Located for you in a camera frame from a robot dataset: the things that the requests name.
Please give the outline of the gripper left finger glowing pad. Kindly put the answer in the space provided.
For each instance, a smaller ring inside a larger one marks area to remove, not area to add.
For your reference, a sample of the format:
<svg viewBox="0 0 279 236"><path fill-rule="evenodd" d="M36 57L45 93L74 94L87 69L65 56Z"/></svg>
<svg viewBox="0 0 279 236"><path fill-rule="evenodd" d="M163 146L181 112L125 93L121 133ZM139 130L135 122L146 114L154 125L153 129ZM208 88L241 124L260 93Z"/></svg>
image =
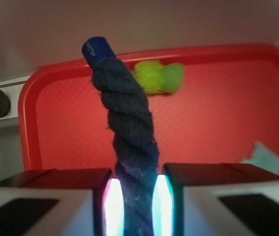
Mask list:
<svg viewBox="0 0 279 236"><path fill-rule="evenodd" d="M0 236L121 236L124 205L110 169L32 170L0 181Z"/></svg>

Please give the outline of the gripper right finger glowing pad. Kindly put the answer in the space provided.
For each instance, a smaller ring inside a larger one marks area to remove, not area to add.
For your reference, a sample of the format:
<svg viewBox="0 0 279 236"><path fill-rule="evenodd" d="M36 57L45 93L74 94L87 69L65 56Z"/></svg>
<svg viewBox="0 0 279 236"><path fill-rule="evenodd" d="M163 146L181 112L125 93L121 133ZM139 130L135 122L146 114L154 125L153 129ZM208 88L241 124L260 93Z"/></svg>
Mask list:
<svg viewBox="0 0 279 236"><path fill-rule="evenodd" d="M153 229L157 236L279 236L279 175L250 164L166 163Z"/></svg>

